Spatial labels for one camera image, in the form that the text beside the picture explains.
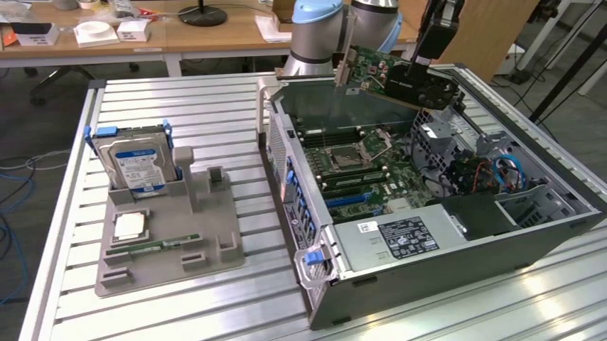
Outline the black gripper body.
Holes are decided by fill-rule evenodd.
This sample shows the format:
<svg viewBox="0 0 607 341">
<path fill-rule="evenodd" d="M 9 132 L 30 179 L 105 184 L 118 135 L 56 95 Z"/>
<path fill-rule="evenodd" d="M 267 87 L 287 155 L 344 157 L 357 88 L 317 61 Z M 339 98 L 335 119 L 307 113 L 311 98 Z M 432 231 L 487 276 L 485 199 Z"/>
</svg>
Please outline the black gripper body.
<svg viewBox="0 0 607 341">
<path fill-rule="evenodd" d="M 429 63 L 437 60 L 459 28 L 464 0 L 431 0 L 421 16 L 416 47 L 408 68 L 409 77 L 425 74 Z"/>
</svg>

